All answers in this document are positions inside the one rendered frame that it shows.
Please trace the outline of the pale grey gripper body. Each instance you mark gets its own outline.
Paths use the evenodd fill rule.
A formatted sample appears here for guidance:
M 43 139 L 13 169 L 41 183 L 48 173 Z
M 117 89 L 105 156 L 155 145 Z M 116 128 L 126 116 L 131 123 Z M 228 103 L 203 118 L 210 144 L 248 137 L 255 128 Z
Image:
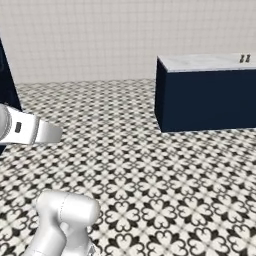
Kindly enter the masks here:
M 61 140 L 62 128 L 52 123 L 40 120 L 36 143 L 58 143 Z

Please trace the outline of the dark blue kitchen island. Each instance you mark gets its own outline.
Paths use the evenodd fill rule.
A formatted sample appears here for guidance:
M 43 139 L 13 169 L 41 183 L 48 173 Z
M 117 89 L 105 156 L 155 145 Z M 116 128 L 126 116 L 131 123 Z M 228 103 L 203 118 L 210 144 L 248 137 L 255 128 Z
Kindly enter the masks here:
M 256 128 L 256 52 L 158 56 L 154 112 L 163 132 Z

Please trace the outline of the dark blue cabinet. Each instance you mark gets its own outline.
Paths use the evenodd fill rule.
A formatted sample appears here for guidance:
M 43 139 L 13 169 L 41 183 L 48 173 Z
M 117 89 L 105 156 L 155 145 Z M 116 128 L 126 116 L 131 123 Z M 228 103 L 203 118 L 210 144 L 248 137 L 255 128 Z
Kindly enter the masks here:
M 0 39 L 0 155 L 7 145 L 24 143 L 24 116 Z

